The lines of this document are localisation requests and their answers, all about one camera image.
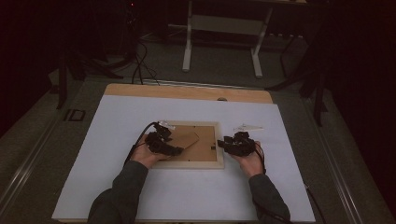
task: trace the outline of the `white tabletop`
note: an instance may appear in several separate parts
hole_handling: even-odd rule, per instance
[[[262,142],[268,176],[292,221],[314,222],[303,180],[277,105],[105,95],[66,180],[52,218],[86,219],[93,200],[111,188],[136,138],[152,121],[215,121],[223,135],[245,124]],[[224,155],[224,169],[151,169],[140,196],[136,220],[257,220],[248,180],[239,165]]]

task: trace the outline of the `desk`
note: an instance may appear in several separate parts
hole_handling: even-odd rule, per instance
[[[229,102],[217,101],[220,97]],[[271,103],[266,91],[109,85],[52,217],[62,222],[86,220],[93,199],[111,187],[120,171],[135,141],[131,136],[138,136],[140,126],[158,118],[155,108],[160,108],[162,118],[166,119],[217,120],[224,135],[232,134],[231,127],[240,122],[261,124],[266,120],[267,131],[250,136],[265,142],[267,174],[290,207],[292,220],[315,221],[282,119],[277,106]],[[205,105],[211,111],[194,114]],[[227,154],[224,156],[222,170],[150,170],[136,220],[256,220],[247,180],[237,162]]]

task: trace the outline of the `white table leg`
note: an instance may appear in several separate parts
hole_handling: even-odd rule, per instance
[[[184,50],[184,60],[183,60],[183,72],[190,71],[190,61],[191,61],[191,7],[192,1],[189,1],[189,16],[187,18],[187,43],[186,49]]]
[[[262,47],[262,41],[264,40],[265,31],[268,27],[268,22],[270,21],[273,9],[268,8],[267,15],[265,16],[265,21],[262,23],[262,29],[260,30],[259,40],[254,49],[251,49],[251,59],[253,60],[254,74],[257,78],[262,78],[262,67],[260,66],[259,51]]]

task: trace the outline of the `gray sleeve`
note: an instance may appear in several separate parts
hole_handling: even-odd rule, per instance
[[[143,164],[128,161],[114,179],[112,189],[105,190],[94,200],[88,223],[134,223],[148,172]]]
[[[289,208],[267,175],[254,175],[248,183],[261,223],[285,223],[280,219],[290,221]]]

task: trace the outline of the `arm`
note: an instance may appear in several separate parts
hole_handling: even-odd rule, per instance
[[[256,149],[260,152],[262,158],[264,158],[260,149],[260,143],[256,143]],[[263,162],[259,155],[257,153],[251,153],[246,157],[231,156],[239,162],[242,171],[248,178],[250,192],[253,196],[253,203],[256,206],[259,221],[262,223],[274,224],[285,223],[278,220],[273,215],[290,220],[289,208],[283,202],[282,197],[270,178],[263,173]]]
[[[102,192],[94,201],[88,215],[88,223],[134,223],[139,196],[149,168],[159,160],[168,158],[152,153],[142,137],[141,145],[134,150],[131,159],[114,179],[112,189]]]

